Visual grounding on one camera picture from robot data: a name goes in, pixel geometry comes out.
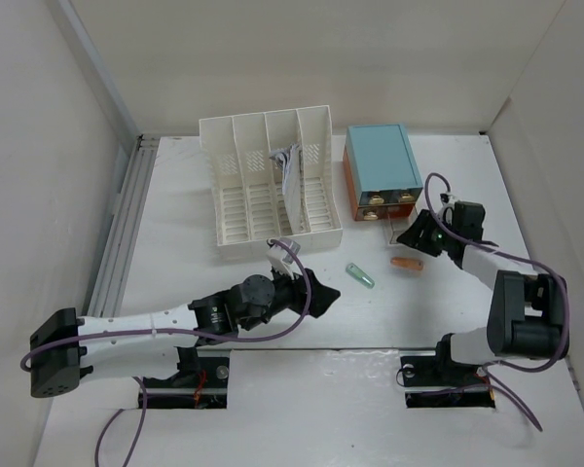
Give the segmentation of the orange correction tape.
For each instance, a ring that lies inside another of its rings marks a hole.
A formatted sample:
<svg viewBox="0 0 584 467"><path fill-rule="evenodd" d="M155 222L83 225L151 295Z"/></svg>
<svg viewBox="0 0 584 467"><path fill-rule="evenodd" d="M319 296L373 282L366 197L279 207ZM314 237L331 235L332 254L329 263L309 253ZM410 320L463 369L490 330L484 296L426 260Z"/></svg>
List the orange correction tape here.
<svg viewBox="0 0 584 467"><path fill-rule="evenodd" d="M424 262L415 258L392 257L390 263L401 269L422 271L424 269Z"/></svg>

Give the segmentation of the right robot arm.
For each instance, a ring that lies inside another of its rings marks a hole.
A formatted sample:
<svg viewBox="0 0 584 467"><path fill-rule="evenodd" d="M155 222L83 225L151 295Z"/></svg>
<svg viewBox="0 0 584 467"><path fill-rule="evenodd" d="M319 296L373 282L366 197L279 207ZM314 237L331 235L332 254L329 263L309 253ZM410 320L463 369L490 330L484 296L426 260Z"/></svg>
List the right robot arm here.
<svg viewBox="0 0 584 467"><path fill-rule="evenodd" d="M569 350L563 278L517 259L483 240L486 210L468 201L444 203L439 213L420 212L397 242L432 257L447 254L461 270L478 278L492 292L487 324L466 333L445 335L431 359L440 381L455 382L467 366L524 358L549 367Z"/></svg>

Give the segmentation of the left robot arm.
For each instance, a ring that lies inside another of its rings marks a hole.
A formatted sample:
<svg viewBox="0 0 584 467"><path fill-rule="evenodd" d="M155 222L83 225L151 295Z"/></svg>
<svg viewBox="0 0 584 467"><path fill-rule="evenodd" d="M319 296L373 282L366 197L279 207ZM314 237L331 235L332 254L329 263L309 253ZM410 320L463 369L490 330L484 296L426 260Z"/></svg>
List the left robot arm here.
<svg viewBox="0 0 584 467"><path fill-rule="evenodd" d="M340 296L305 269L253 274L227 290L163 311L98 318L64 308L32 333L21 366L30 374L30 394L37 399L114 377L170 378L184 386L199 371L189 355L196 348L241 342L240 332L267 324L284 310L318 318Z"/></svg>

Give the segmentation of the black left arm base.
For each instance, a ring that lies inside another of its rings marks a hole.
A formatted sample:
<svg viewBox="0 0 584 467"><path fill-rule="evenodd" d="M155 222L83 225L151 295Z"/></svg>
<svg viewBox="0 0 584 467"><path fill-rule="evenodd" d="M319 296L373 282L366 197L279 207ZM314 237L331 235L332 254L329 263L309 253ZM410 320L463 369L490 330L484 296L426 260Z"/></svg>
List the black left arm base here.
<svg viewBox="0 0 584 467"><path fill-rule="evenodd" d="M146 377L147 408L152 410L224 410L228 404L230 350L177 347L173 373Z"/></svg>

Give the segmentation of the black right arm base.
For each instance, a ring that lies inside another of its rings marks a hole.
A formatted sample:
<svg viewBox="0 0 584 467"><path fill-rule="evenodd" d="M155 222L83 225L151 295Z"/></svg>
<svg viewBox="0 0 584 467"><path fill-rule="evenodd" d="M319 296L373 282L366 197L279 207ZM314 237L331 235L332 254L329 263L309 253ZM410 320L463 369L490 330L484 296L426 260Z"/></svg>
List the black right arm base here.
<svg viewBox="0 0 584 467"><path fill-rule="evenodd" d="M494 409L489 382L472 365L452 363L439 350L400 356L398 383L408 409Z"/></svg>

